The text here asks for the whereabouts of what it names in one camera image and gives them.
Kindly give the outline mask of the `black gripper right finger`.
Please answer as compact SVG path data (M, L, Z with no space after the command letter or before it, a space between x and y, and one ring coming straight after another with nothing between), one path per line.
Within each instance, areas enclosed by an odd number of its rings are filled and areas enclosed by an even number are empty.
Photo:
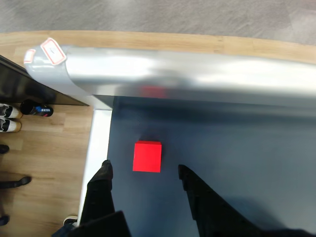
M193 219L201 237L262 237L263 231L237 212L198 175L178 165Z

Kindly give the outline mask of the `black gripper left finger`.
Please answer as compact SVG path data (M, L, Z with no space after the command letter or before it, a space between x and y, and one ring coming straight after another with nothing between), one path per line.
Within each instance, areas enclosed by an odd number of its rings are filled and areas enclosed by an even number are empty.
M78 227L79 237L131 236L122 211L115 211L112 199L113 168L105 160L87 184L87 192Z

